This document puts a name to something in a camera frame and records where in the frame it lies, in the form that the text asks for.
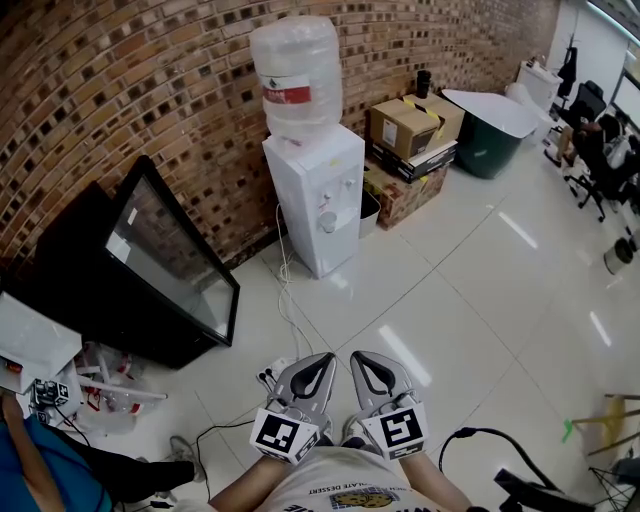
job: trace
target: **trash bin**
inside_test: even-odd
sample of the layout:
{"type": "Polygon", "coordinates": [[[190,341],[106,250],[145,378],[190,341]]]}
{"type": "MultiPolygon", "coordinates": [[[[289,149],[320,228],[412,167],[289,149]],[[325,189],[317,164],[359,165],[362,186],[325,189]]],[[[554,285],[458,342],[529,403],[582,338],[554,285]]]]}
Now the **trash bin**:
{"type": "Polygon", "coordinates": [[[380,203],[366,190],[362,191],[362,206],[360,208],[360,238],[370,235],[378,222],[380,203]]]}
{"type": "Polygon", "coordinates": [[[604,264],[609,273],[614,276],[632,260],[633,250],[624,238],[619,238],[613,247],[604,253],[604,264]]]}

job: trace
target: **white lid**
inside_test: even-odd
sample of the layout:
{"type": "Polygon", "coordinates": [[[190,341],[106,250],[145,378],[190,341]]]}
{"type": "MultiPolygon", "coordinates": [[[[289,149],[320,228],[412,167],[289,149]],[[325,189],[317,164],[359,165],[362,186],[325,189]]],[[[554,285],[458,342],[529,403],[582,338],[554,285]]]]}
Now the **white lid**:
{"type": "Polygon", "coordinates": [[[504,133],[524,139],[538,127],[536,116],[515,101],[489,92],[445,89],[448,99],[504,133]]]}

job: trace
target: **plastic bottle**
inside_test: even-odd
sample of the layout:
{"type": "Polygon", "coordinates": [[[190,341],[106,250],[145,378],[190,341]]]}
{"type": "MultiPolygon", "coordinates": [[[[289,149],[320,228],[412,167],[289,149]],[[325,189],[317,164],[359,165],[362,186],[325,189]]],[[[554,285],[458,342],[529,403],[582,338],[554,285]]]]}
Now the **plastic bottle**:
{"type": "Polygon", "coordinates": [[[254,30],[250,41],[272,134],[301,145],[340,122],[342,69],[328,18],[283,18],[254,30]]]}

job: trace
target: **cardboard box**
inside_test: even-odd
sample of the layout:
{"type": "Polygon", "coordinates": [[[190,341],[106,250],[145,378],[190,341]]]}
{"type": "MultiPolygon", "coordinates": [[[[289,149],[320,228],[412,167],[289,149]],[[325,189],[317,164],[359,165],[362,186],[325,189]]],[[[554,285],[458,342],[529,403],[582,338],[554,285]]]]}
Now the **cardboard box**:
{"type": "Polygon", "coordinates": [[[431,115],[436,115],[440,120],[438,131],[429,141],[426,151],[433,151],[458,139],[464,119],[464,110],[435,94],[429,94],[424,99],[409,94],[402,99],[409,105],[414,105],[416,108],[423,109],[431,115]]]}
{"type": "Polygon", "coordinates": [[[412,184],[405,183],[381,169],[377,162],[365,159],[364,188],[380,203],[378,224],[384,229],[395,226],[440,193],[449,165],[445,164],[412,184]]]}
{"type": "Polygon", "coordinates": [[[437,117],[402,100],[371,107],[371,138],[405,160],[426,151],[439,126],[437,117]]]}
{"type": "Polygon", "coordinates": [[[375,142],[371,145],[371,154],[384,170],[399,174],[407,183],[413,183],[443,165],[451,163],[456,156],[456,145],[457,141],[452,140],[433,151],[414,156],[408,162],[375,142]]]}

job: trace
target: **hand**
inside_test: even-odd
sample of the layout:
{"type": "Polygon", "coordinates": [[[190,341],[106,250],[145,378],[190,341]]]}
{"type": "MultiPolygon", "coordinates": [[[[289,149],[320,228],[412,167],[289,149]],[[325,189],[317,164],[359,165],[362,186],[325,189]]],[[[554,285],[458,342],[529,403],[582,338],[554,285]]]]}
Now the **hand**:
{"type": "Polygon", "coordinates": [[[7,391],[0,392],[0,400],[2,401],[2,414],[7,423],[23,420],[22,407],[20,407],[13,393],[7,391]]]}

